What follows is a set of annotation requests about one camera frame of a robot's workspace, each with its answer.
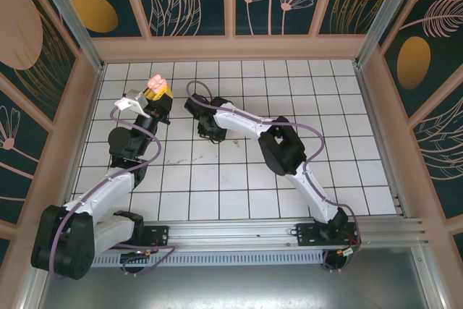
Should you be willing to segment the small green circuit board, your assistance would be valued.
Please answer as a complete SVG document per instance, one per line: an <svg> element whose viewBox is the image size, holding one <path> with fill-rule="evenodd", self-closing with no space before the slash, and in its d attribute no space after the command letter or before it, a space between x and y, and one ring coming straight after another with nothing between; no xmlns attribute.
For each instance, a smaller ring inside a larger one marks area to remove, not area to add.
<svg viewBox="0 0 463 309"><path fill-rule="evenodd" d="M338 256L345 262L348 263L352 260L354 255L356 255L360 251L360 247L357 245L347 247L337 251Z"/></svg>

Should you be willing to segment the pink earbud charging case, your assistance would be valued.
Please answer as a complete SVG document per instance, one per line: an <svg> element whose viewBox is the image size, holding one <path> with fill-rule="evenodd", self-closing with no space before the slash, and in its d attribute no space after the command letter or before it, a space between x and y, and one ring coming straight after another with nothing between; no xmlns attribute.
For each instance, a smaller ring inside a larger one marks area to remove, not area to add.
<svg viewBox="0 0 463 309"><path fill-rule="evenodd" d="M155 94L165 91L166 86L166 80L160 75L155 75L148 81L148 88Z"/></svg>

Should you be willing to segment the grey metal sheet panel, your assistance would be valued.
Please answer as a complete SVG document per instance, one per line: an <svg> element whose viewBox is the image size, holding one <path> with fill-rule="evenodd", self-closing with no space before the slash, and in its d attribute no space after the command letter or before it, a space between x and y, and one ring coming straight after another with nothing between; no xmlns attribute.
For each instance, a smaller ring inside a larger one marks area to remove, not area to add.
<svg viewBox="0 0 463 309"><path fill-rule="evenodd" d="M81 280L38 271L20 309L456 309L426 247L359 252L318 264L159 267L138 278L94 268Z"/></svg>

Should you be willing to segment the aluminium side rail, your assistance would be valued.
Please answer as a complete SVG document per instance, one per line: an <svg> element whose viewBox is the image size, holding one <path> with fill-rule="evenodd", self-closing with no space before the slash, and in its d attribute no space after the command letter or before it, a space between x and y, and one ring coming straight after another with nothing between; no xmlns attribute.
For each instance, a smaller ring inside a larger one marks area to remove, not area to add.
<svg viewBox="0 0 463 309"><path fill-rule="evenodd" d="M77 133L77 138L74 142L74 148L73 148L70 160L69 160L69 166L67 168L67 172L64 177L61 192L59 193L58 197L54 201L55 204L57 204L58 206L62 206L64 203L66 203L67 199L73 193L73 188L75 185L77 172L80 166L80 161L82 159L82 154L84 152L86 137L90 129L92 115L96 107L99 93L101 91L101 86L103 83L105 73L106 73L106 63L104 62L103 66L98 71L98 74L95 76L95 81L90 90L88 102L86 103L86 106L84 108L84 113L79 118L80 128Z"/></svg>
<svg viewBox="0 0 463 309"><path fill-rule="evenodd" d="M410 210L404 196L402 185L399 181L396 167L394 166L393 158L387 143L386 134L381 124L375 101L373 100L373 94L370 91L365 74L363 73L362 69L357 66L356 62L354 62L354 73L360 87L363 101L365 103L365 109L370 120L373 136L375 137L375 141L378 146L379 155L385 170L391 196L398 201L396 211L403 218L409 219L411 217Z"/></svg>

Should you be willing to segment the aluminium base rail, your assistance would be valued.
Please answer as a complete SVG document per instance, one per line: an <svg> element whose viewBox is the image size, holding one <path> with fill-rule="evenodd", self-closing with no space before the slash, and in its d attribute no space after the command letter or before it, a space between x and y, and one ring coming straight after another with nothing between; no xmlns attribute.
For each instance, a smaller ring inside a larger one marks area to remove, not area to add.
<svg viewBox="0 0 463 309"><path fill-rule="evenodd" d="M217 221L161 221L169 227L169 244L179 252L295 250L296 224L307 219L241 219ZM367 248L423 247L429 245L420 219L402 216L361 216L357 219L361 246Z"/></svg>

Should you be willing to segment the aluminium corner post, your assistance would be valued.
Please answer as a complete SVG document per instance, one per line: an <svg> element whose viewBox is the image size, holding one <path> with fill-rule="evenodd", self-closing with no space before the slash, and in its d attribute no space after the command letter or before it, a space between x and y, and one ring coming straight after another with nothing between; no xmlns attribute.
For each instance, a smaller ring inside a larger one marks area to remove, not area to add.
<svg viewBox="0 0 463 309"><path fill-rule="evenodd" d="M403 2L404 0L383 0L354 58L354 68L361 69L368 62L386 28L393 21L394 15L399 11L399 7Z"/></svg>
<svg viewBox="0 0 463 309"><path fill-rule="evenodd" d="M103 69L103 60L100 57L90 35L77 15L70 0L52 0L61 12L64 21L68 24L81 49L97 72Z"/></svg>

